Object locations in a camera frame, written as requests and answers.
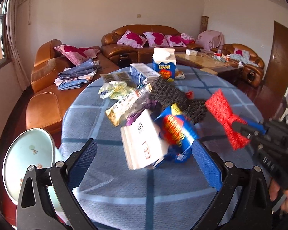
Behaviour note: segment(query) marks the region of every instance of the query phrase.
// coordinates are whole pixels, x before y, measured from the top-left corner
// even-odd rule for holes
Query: pink blanket
[[[224,35],[214,30],[207,30],[200,33],[196,40],[196,44],[203,46],[203,48],[207,50],[215,47],[222,48],[224,43]]]

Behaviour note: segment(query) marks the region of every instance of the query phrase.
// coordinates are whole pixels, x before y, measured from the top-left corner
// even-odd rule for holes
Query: metal screw
[[[56,164],[55,164],[55,166],[57,167],[57,168],[60,168],[60,167],[62,167],[64,165],[64,162],[63,161],[58,161]]]
[[[35,168],[34,165],[30,165],[30,166],[28,167],[28,170],[29,170],[29,171],[32,171],[32,170],[34,170],[34,168]]]
[[[261,168],[259,166],[255,166],[254,167],[254,170],[256,170],[257,172],[260,172],[261,171]]]
[[[234,166],[234,164],[232,162],[226,162],[225,166],[228,168],[232,168]]]

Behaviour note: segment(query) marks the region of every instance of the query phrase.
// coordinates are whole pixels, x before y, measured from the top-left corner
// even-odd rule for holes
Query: blue chip bag
[[[164,156],[163,161],[174,160],[176,163],[184,163],[192,154],[193,141],[199,138],[192,125],[176,104],[166,108],[155,119],[155,123],[160,127],[160,137],[170,144],[169,152]]]

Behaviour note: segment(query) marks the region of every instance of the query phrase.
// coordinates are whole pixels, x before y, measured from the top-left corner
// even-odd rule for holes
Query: door
[[[277,95],[284,96],[288,87],[288,28],[274,21],[271,57],[265,86]]]

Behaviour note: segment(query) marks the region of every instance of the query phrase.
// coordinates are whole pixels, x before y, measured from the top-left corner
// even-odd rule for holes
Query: curtain
[[[25,73],[25,69],[20,60],[16,47],[16,15],[17,15],[18,0],[8,0],[6,13],[6,29],[8,35],[8,42],[12,51],[12,61],[15,66],[16,76],[20,88],[24,91],[30,85],[30,81]]]

